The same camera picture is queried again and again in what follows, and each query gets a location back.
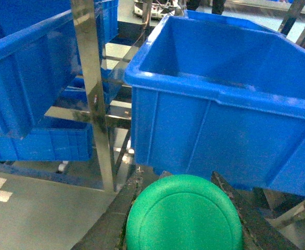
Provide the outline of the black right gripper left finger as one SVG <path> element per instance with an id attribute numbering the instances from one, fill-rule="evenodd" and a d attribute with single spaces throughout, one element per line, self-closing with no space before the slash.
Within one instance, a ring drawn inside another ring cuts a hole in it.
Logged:
<path id="1" fill-rule="evenodd" d="M 72 249 L 125 249 L 130 209 L 142 190 L 142 170 L 137 168 L 101 217 Z"/>

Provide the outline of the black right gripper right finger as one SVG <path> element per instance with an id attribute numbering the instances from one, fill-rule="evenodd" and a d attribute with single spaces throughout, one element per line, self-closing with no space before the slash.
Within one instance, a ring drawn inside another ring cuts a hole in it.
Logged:
<path id="1" fill-rule="evenodd" d="M 237 210 L 243 227 L 244 249 L 298 249 L 274 229 L 218 172 L 212 173 L 211 182 L 229 197 Z"/>

